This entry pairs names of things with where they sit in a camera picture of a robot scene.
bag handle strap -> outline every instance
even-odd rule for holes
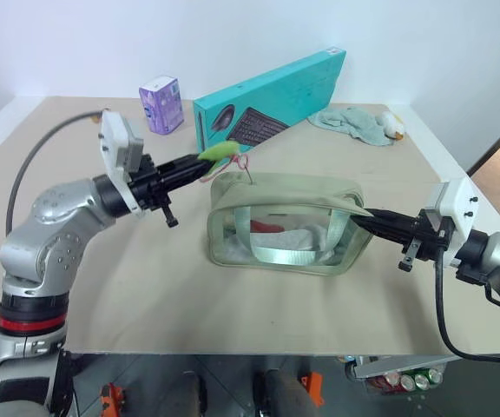
[[[239,207],[234,210],[234,226],[236,228],[236,235],[242,244],[259,261],[280,265],[305,266],[316,262],[323,255],[335,249],[345,231],[349,217],[347,213],[341,210],[331,210],[329,226],[327,228],[326,246],[323,250],[276,249],[253,245],[250,233],[250,206]]]

orange bracket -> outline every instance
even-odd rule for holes
[[[323,406],[326,402],[321,397],[321,384],[323,383],[323,375],[317,372],[311,372],[308,376],[300,378],[300,382],[312,398],[312,402],[316,407]]]
[[[101,417],[121,417],[121,409],[125,404],[125,393],[120,387],[109,383],[100,391],[102,400]]]

transparent pouch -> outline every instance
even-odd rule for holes
[[[226,173],[214,180],[207,230],[215,263],[336,275],[370,241],[351,219],[370,215],[355,182],[261,173],[253,179]]]

tabletop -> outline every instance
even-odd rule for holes
[[[0,146],[0,245],[10,186],[33,144],[65,118],[110,108],[142,127],[156,164],[195,153],[194,118],[168,136],[152,134],[136,99],[49,97]],[[361,105],[377,114],[382,105]],[[104,173],[98,126],[75,123],[38,154],[24,177],[15,224],[44,189]],[[251,172],[353,179],[365,206],[416,215],[440,181],[406,136],[373,147],[301,122],[250,150]],[[350,270],[316,276],[254,268],[223,268],[207,256],[209,183],[171,193],[179,226],[162,213],[127,216],[88,245],[71,291],[67,348],[75,352],[215,354],[442,354],[431,262],[410,273],[397,268],[401,247],[373,238]],[[494,214],[480,212],[484,222]],[[444,274],[447,327],[473,353],[500,352],[500,309],[481,288]]]

keyboard image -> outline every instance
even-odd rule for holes
[[[256,146],[286,128],[287,124],[248,107],[227,135],[227,139],[241,145]]]

